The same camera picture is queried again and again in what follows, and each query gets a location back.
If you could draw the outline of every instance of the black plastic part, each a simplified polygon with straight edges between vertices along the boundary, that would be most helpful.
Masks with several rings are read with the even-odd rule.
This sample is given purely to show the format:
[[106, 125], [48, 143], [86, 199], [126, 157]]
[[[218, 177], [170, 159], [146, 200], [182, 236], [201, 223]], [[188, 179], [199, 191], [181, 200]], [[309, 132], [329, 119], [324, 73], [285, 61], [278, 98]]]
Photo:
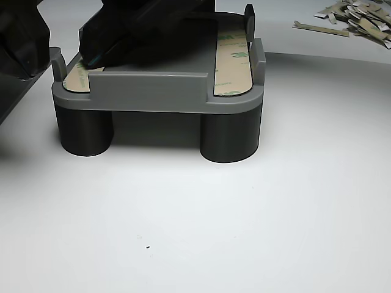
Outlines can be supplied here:
[[235, 115], [201, 116], [201, 153], [209, 161], [232, 163], [252, 156], [259, 146], [262, 104]]
[[63, 148], [91, 157], [104, 153], [114, 136], [111, 111], [70, 110], [54, 104]]
[[[60, 54], [60, 49], [50, 48], [50, 56], [53, 57], [56, 54]], [[12, 109], [35, 84], [43, 72], [38, 74], [36, 77], [29, 79], [28, 81], [22, 81], [18, 78], [15, 78], [13, 77], [14, 75], [3, 76], [0, 74], [0, 124], [7, 118], [8, 114], [11, 113]]]
[[247, 42], [253, 42], [255, 37], [255, 11], [252, 4], [247, 4], [244, 11], [244, 27], [246, 28]]
[[205, 3], [200, 5], [200, 7], [196, 8], [196, 11], [215, 12], [216, 11], [216, 0], [206, 0]]
[[48, 68], [50, 31], [37, 2], [24, 1], [0, 3], [0, 72], [27, 80]]

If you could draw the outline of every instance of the cylindrical leg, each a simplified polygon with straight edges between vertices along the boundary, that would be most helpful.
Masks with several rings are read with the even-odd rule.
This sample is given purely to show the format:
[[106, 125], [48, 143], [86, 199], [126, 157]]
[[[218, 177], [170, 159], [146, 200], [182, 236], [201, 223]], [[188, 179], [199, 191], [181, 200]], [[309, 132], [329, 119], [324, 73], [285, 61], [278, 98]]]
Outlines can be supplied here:
[[54, 104], [61, 144], [77, 156], [104, 153], [114, 136], [111, 111], [70, 110]]
[[201, 153], [209, 161], [231, 163], [258, 149], [262, 105], [234, 115], [201, 116]]

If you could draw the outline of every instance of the white surface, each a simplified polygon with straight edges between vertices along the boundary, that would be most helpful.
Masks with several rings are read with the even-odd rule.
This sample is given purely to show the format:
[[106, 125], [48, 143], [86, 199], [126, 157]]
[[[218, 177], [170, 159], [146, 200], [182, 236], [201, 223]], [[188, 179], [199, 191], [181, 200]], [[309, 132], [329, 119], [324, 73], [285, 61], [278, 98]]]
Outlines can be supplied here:
[[[262, 38], [266, 52], [338, 57], [391, 63], [391, 51], [362, 37], [350, 38], [292, 29], [297, 20], [303, 24], [344, 29], [347, 24], [339, 21], [333, 25], [313, 15], [335, 4], [336, 0], [216, 0], [217, 9], [243, 13], [243, 7], [251, 2], [257, 15], [256, 36]], [[391, 6], [382, 7], [391, 12]]]
[[[59, 28], [93, 12], [46, 2], [69, 61]], [[48, 70], [0, 126], [0, 292], [390, 292], [389, 65], [267, 58], [260, 149], [229, 165], [196, 115], [119, 114], [105, 154], [66, 153]]]

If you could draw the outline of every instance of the paper scrap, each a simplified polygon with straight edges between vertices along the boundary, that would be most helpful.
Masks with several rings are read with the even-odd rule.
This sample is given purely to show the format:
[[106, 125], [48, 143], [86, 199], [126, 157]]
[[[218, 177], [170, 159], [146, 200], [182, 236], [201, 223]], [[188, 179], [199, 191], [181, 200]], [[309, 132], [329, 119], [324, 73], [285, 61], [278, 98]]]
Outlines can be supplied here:
[[335, 15], [333, 13], [329, 13], [329, 21], [332, 24], [337, 24], [337, 19], [335, 18]]
[[301, 24], [298, 21], [294, 22], [293, 28], [295, 29], [306, 29], [308, 31], [315, 31], [315, 32], [324, 32], [326, 34], [332, 34], [332, 35], [340, 35], [342, 37], [349, 37], [348, 31], [339, 31], [336, 29], [328, 29], [326, 27], [320, 27], [320, 26], [310, 26], [308, 24]]
[[329, 13], [331, 13], [331, 7], [326, 7], [322, 11], [319, 11], [318, 13], [314, 14], [313, 16], [318, 17], [318, 18], [326, 18]]
[[391, 16], [382, 6], [361, 0], [338, 0], [336, 4], [321, 11], [327, 12], [331, 23], [332, 13], [336, 20], [349, 24], [348, 30], [356, 36], [365, 37], [368, 40], [379, 43], [387, 49], [391, 48]]

